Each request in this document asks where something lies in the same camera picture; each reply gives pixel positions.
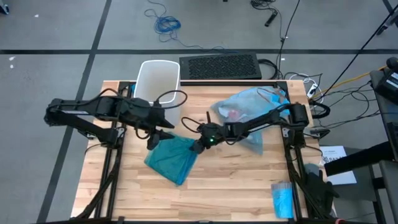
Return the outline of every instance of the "white plastic container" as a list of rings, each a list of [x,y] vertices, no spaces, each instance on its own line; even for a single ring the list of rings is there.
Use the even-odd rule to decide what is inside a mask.
[[[141,64],[139,69],[134,97],[141,98],[153,105],[161,94],[170,90],[179,90],[180,65],[167,60],[149,60]],[[160,99],[163,108],[181,102],[181,93],[169,93]],[[172,125],[180,122],[181,107],[165,110],[165,118]]]

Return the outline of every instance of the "black floor stripe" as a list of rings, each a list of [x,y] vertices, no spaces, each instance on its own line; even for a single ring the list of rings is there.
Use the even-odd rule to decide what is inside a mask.
[[[83,98],[88,77],[90,76],[91,68],[93,67],[93,62],[95,58],[95,50],[98,48],[98,44],[100,43],[101,35],[104,30],[106,18],[108,16],[109,8],[111,7],[112,0],[106,0],[104,11],[101,16],[101,20],[99,21],[99,25],[95,34],[93,45],[91,46],[91,50],[89,52],[89,56],[87,59],[86,67],[83,71],[83,75],[81,76],[81,81],[79,84],[79,89],[76,94],[76,100],[81,100]],[[65,157],[67,156],[68,147],[70,140],[72,138],[73,128],[67,127],[65,134],[63,135],[61,147],[57,156],[57,160],[55,161],[54,169],[51,174],[49,186],[47,187],[47,191],[45,193],[45,197],[43,200],[43,204],[40,208],[39,216],[37,217],[37,223],[44,223],[47,220],[49,215],[49,211],[51,208],[51,204],[55,195],[55,191],[57,189],[58,181],[61,175],[63,163],[65,161]]]
[[[392,6],[388,0],[383,0],[384,5],[386,6],[388,12],[392,11]]]
[[[257,54],[277,54],[279,49],[226,49],[237,52],[255,52]],[[283,49],[283,54],[356,54],[356,49]],[[93,49],[93,50],[0,50],[0,55],[157,55],[157,54],[217,54],[220,51],[200,49]],[[367,49],[359,54],[398,54],[398,49]]]

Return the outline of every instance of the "blue cable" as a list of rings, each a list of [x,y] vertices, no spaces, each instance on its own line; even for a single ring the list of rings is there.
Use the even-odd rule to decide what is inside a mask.
[[[181,40],[178,38],[178,34],[177,31],[179,28],[181,28],[181,22],[176,19],[174,16],[164,16],[167,12],[167,8],[165,5],[163,5],[162,3],[159,2],[152,2],[150,0],[147,0],[149,3],[151,4],[157,4],[160,5],[164,8],[164,12],[158,16],[155,9],[147,9],[144,11],[144,15],[146,17],[154,17],[156,18],[155,24],[154,24],[154,30],[155,32],[159,35],[158,39],[160,42],[162,43],[166,43],[170,40],[176,40],[177,42],[179,42],[182,46],[187,47],[187,48],[192,48],[192,47],[196,47],[199,49],[202,49],[202,51],[204,52],[209,52],[211,50],[219,50],[222,51],[223,53],[238,53],[236,51],[228,51],[226,50],[224,47],[222,46],[216,46],[213,47],[210,50],[205,50],[204,47],[200,46],[200,45],[187,45],[184,44],[183,42],[181,42]],[[163,36],[168,36],[168,39],[162,39]]]

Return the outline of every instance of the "floor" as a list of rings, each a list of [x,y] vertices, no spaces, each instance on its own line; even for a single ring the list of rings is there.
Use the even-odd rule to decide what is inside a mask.
[[[178,62],[181,56],[203,52],[176,41],[160,43],[154,19],[145,17],[144,11],[153,7],[160,13],[162,8],[144,0],[4,1],[11,13],[0,15],[0,222],[66,220],[87,140],[43,122],[51,99],[89,99],[99,92],[103,80],[135,79],[145,60]],[[249,0],[157,2],[167,6],[167,15],[181,21],[179,37],[187,45],[253,49],[258,58],[276,58],[280,20],[264,27],[271,13],[251,8]],[[290,0],[273,3],[282,14],[283,31],[295,4]],[[301,0],[284,45],[281,71],[323,73],[320,88],[327,88],[387,15],[382,0]],[[398,54],[397,35],[394,26],[375,37],[342,80],[385,65],[387,58]],[[263,65],[261,71],[264,79],[272,74]],[[368,77],[340,89],[367,81]],[[330,105],[340,97],[329,96],[324,103]],[[366,103],[344,99],[332,107],[322,124],[353,119],[364,109]],[[377,109],[376,102],[371,102],[369,111]],[[386,139],[381,118],[376,116],[332,129],[321,143],[366,148]],[[60,172],[59,180],[52,176],[54,167],[55,173]],[[376,221],[369,214],[373,212],[370,202],[340,198],[335,205],[341,218]],[[386,213],[392,223],[390,211]]]

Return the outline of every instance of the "paper sheet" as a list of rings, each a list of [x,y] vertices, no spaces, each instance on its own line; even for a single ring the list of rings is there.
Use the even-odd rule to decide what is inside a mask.
[[[323,146],[320,149],[323,152],[323,157],[321,161],[322,165],[347,156],[343,146]],[[353,171],[329,176],[328,181],[330,181],[333,185],[356,184],[356,179]]]

